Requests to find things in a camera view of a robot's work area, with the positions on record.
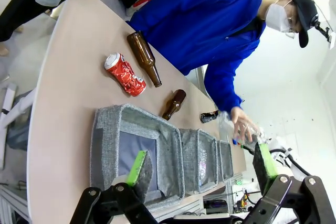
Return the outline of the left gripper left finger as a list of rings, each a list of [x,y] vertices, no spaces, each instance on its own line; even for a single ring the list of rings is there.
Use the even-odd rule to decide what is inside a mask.
[[[144,205],[152,172],[149,152],[139,151],[125,182],[82,192],[70,223],[110,223],[117,215],[125,215],[129,223],[157,223]]]

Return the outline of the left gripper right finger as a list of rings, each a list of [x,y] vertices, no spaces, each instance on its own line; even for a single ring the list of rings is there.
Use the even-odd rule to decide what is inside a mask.
[[[256,144],[253,166],[262,197],[243,223],[273,223],[282,208],[292,209],[299,223],[335,223],[322,180],[306,176],[303,181],[277,171],[266,144]]]

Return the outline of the person left hand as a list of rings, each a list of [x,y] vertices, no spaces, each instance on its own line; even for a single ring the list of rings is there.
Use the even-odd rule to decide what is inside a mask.
[[[244,141],[247,136],[248,141],[252,142],[252,135],[260,131],[259,126],[238,106],[231,109],[230,115],[234,125],[234,139]]]

